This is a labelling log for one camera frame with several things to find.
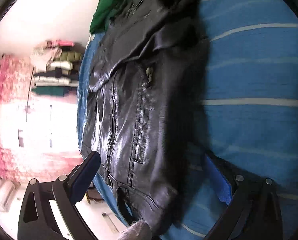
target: black leather jacket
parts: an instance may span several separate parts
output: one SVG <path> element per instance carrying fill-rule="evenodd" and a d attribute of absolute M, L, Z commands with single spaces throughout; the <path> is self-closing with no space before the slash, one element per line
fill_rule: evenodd
<path fill-rule="evenodd" d="M 190 137 L 190 89 L 207 60 L 208 40 L 195 28 L 197 3 L 132 0 L 90 70 L 81 152 L 100 153 L 98 173 L 121 214 L 129 224 L 145 220 L 154 235 L 171 221 Z"/>

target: pink curtain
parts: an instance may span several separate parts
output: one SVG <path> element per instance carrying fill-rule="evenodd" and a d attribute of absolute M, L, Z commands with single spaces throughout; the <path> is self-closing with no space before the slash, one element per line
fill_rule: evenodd
<path fill-rule="evenodd" d="M 61 174 L 68 175 L 81 161 L 81 158 L 45 153 L 36 155 L 0 147 L 0 177 L 23 183 L 32 178 L 40 182 L 52 181 Z"/>
<path fill-rule="evenodd" d="M 0 104 L 27 100 L 32 71 L 33 66 L 25 59 L 3 56 L 0 61 Z"/>
<path fill-rule="evenodd" d="M 0 177 L 23 183 L 32 178 L 55 180 L 82 162 L 75 129 L 76 101 L 29 93 L 27 108 L 32 71 L 24 59 L 9 55 L 0 61 Z M 53 148 L 48 148 L 49 133 Z M 25 145 L 20 145 L 19 137 Z"/>

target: green cloth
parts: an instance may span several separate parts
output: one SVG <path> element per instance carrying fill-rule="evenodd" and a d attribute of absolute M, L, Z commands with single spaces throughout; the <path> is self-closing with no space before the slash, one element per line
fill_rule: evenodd
<path fill-rule="evenodd" d="M 108 29 L 109 19 L 119 15 L 129 0 L 99 0 L 97 10 L 93 15 L 90 33 L 102 33 Z"/>
<path fill-rule="evenodd" d="M 55 60 L 60 60 L 60 61 L 70 61 L 70 62 L 77 62 L 81 61 L 83 58 L 83 54 L 75 51 L 63 51 L 58 58 L 54 58 Z"/>
<path fill-rule="evenodd" d="M 37 95 L 64 97 L 68 92 L 68 88 L 62 86 L 41 86 L 32 88 L 31 91 L 35 92 Z"/>

